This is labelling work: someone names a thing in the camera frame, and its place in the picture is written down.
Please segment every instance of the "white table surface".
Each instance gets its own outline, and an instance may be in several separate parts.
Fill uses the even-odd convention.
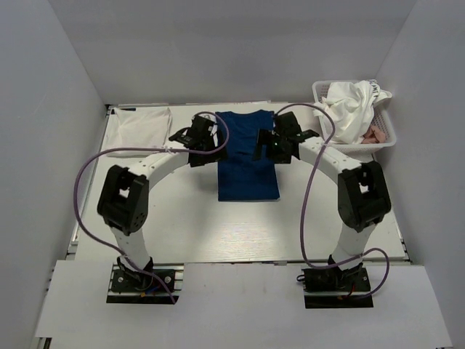
[[[373,308],[305,309],[299,265],[187,264],[176,305],[106,304],[111,262],[59,261],[37,337],[51,349],[450,346],[424,267],[394,266]],[[372,286],[384,267],[367,267]]]
[[[186,126],[199,111],[250,113],[276,111],[287,103],[170,106],[171,133]],[[309,108],[293,107],[302,129],[319,130]],[[100,238],[115,243],[113,234],[97,214],[97,202],[107,174],[114,164],[128,166],[134,158],[103,156],[89,189],[84,222]],[[182,167],[164,178],[150,192],[144,236],[155,263],[291,261],[302,260],[299,216],[311,165],[293,159],[276,165],[280,200],[272,202],[218,202],[217,164],[191,169]],[[339,239],[337,188],[318,172],[310,193],[306,216],[306,248],[311,260],[327,260]],[[112,260],[116,252],[79,231],[76,260]],[[376,227],[367,249],[381,247],[391,258],[405,256],[393,212]],[[380,257],[373,254],[370,258]]]

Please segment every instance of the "white partition wall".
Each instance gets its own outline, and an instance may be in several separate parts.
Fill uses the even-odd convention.
[[[379,154],[408,250],[465,348],[465,2],[421,0],[377,76],[397,145]]]
[[[47,0],[0,11],[0,347],[29,348],[105,109]]]
[[[105,103],[216,103],[373,78],[415,0],[50,3]]]

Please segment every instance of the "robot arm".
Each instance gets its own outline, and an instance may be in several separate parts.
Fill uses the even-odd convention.
[[[262,146],[266,145],[266,156],[276,164],[290,164],[293,156],[314,165],[323,143],[323,138],[316,132],[302,131],[293,113],[275,115],[275,128],[259,132],[254,158],[261,157]],[[318,291],[333,291],[352,284],[360,275],[361,256],[368,239],[390,211],[391,201],[381,166],[375,161],[362,163],[327,147],[318,169],[338,186],[338,211],[343,222],[338,244],[329,256],[328,264],[358,257],[335,268],[317,268],[317,273],[313,273],[315,277],[310,272],[312,270],[305,273],[306,283],[310,278],[308,284],[317,285]]]
[[[212,120],[197,115],[191,127],[176,132],[166,145],[168,149],[179,148],[181,143],[186,147],[185,151],[154,153],[130,167],[115,165],[108,170],[97,212],[110,226],[119,248],[126,254],[124,257],[128,257],[138,268],[147,272],[153,269],[142,232],[148,215],[150,190],[165,176],[184,165],[198,167],[227,158],[226,148],[212,152],[224,142],[218,129],[218,145],[215,145],[211,134],[213,127]],[[139,289],[150,286],[151,277],[136,271],[124,257],[118,258],[119,268],[132,278]]]

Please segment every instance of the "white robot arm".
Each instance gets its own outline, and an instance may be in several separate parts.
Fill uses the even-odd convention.
[[[189,143],[197,139],[204,150],[215,147],[211,136],[213,121],[203,119],[193,121],[184,136],[181,130],[170,140]],[[195,123],[204,124],[195,127]],[[315,164],[324,140],[312,130],[303,132],[293,113],[275,116],[275,129],[260,130],[254,158],[262,155],[266,145],[266,156],[277,164],[291,163],[296,157],[309,164]],[[177,148],[176,143],[168,145]],[[138,161],[129,168],[114,166],[108,171],[97,211],[104,217],[116,237],[118,246],[139,268],[152,271],[153,261],[148,254],[142,233],[142,225],[147,217],[148,193],[160,180],[184,165],[201,166],[209,162],[225,159],[225,152],[211,156],[193,156],[189,153],[157,153]],[[338,210],[343,221],[338,244],[329,256],[328,264],[336,264],[357,256],[351,262],[331,269],[331,277],[337,285],[353,282],[362,267],[361,254],[376,224],[391,209],[386,183],[381,167],[375,161],[364,164],[352,159],[335,148],[328,147],[323,153],[318,169],[338,185]],[[118,258],[119,267],[144,289],[150,278],[134,270],[124,258]]]

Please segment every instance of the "black mounting plate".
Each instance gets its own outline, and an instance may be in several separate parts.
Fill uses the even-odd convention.
[[[175,278],[176,272],[175,269],[153,269],[152,272],[159,276],[162,280],[165,280],[166,277],[169,277],[171,280],[169,283],[166,283],[169,291],[173,293],[174,299],[177,301],[179,298],[179,291],[175,289]],[[110,280],[110,287],[107,294],[107,303],[122,303],[122,304],[173,304],[171,298],[166,293],[165,289],[160,286],[152,294],[147,294],[144,297],[141,297],[141,294],[144,291],[148,291],[153,286],[156,286],[158,283],[154,283],[148,287],[146,290],[141,290],[133,286],[131,281],[128,279],[128,276],[119,268],[113,270],[113,276]]]
[[[305,269],[305,274],[311,274],[312,280],[317,280],[318,276],[324,276],[326,270],[319,269]],[[362,268],[354,280],[354,284],[344,285],[342,288],[337,289],[341,292],[340,295],[327,295],[325,292],[335,292],[335,289],[328,286],[324,289],[324,284],[312,285],[305,283],[304,301],[306,309],[334,309],[334,308],[372,308],[373,299],[371,296],[359,299],[360,294],[354,294],[349,297],[344,297],[345,294],[353,292],[369,292],[371,291],[370,279],[365,268]]]
[[[339,289],[334,289],[331,287],[331,285],[328,284],[312,284],[312,282],[309,282],[308,280],[315,280],[317,281],[319,277],[325,276],[326,269],[304,269],[304,275],[305,275],[305,290],[307,292],[347,292],[349,293],[352,289],[352,284],[346,284],[342,288]],[[371,290],[370,286],[370,279],[368,277],[368,273],[365,268],[362,268],[358,274],[357,277],[354,279],[354,284],[355,286],[354,292],[369,292]]]

